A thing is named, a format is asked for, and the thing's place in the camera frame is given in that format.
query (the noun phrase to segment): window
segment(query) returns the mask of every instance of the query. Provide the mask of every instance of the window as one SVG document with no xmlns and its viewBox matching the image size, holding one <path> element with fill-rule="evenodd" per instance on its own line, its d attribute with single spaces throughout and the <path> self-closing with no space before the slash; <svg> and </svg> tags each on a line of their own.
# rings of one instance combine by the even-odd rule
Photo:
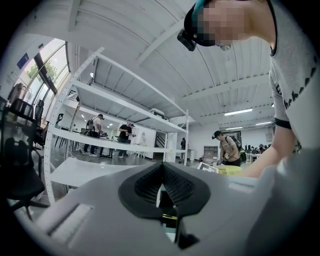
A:
<svg viewBox="0 0 320 256">
<path fill-rule="evenodd" d="M 66 46 L 61 47 L 54 55 L 52 55 L 45 64 L 46 70 L 52 81 L 66 67 Z"/>
<path fill-rule="evenodd" d="M 46 117 L 58 87 L 69 74 L 66 44 L 60 39 L 49 42 L 29 61 L 15 83 L 24 84 L 24 101 L 35 105 L 38 100 L 44 101 L 42 118 Z"/>
<path fill-rule="evenodd" d="M 43 60 L 43 62 L 46 62 L 48 58 L 62 45 L 64 45 L 66 42 L 60 39 L 53 39 L 50 43 L 48 43 L 41 51 L 40 55 Z"/>
</svg>

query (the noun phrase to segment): white ceiling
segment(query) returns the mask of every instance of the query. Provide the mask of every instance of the white ceiling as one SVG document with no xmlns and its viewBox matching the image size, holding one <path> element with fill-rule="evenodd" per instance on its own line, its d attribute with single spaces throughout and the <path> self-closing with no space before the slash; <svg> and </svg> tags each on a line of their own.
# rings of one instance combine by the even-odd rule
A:
<svg viewBox="0 0 320 256">
<path fill-rule="evenodd" d="M 270 48 L 259 38 L 223 52 L 177 40 L 195 0 L 49 0 L 23 26 L 25 32 L 69 42 L 71 70 L 104 47 L 103 55 L 135 72 L 202 125 L 221 128 L 273 120 L 268 82 Z M 81 77 L 89 80 L 88 70 Z M 223 113 L 253 108 L 235 116 Z"/>
</svg>

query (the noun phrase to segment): ceiling light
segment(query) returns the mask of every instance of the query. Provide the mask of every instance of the ceiling light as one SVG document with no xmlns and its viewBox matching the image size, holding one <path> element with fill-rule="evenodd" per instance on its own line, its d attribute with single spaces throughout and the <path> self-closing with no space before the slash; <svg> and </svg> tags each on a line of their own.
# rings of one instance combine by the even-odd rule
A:
<svg viewBox="0 0 320 256">
<path fill-rule="evenodd" d="M 266 124 L 271 124 L 272 122 L 261 122 L 261 123 L 257 123 L 256 126 L 261 126 L 261 125 L 266 125 Z"/>
<path fill-rule="evenodd" d="M 229 113 L 224 113 L 225 116 L 231 116 L 235 114 L 241 114 L 241 113 L 246 113 L 246 112 L 251 112 L 253 109 L 245 109 L 245 110 L 240 110 L 240 111 L 235 111 L 235 112 L 229 112 Z"/>
<path fill-rule="evenodd" d="M 241 128 L 243 127 L 241 126 L 241 127 L 226 128 L 226 130 L 241 129 Z"/>
</svg>

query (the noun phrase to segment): gray t-shirt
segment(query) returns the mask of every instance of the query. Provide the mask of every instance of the gray t-shirt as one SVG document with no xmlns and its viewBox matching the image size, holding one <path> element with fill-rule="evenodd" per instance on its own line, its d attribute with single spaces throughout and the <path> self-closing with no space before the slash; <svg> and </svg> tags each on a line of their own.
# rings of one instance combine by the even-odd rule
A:
<svg viewBox="0 0 320 256">
<path fill-rule="evenodd" d="M 269 73 L 275 123 L 292 129 L 304 148 L 320 147 L 320 59 L 280 1 L 271 0 L 269 5 L 276 27 Z"/>
</svg>

